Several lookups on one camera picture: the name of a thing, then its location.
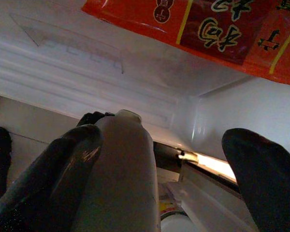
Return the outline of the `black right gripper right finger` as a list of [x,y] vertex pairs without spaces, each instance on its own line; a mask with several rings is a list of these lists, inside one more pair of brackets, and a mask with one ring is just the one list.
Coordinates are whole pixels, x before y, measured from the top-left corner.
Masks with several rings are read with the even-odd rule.
[[290,232],[290,153],[243,128],[228,129],[222,148],[261,232]]

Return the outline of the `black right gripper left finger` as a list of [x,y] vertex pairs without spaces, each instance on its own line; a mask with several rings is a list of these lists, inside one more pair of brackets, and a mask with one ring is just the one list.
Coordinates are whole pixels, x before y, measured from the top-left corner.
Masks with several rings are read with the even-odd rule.
[[71,230],[103,144],[97,123],[109,116],[85,114],[15,180],[0,198],[0,232]]

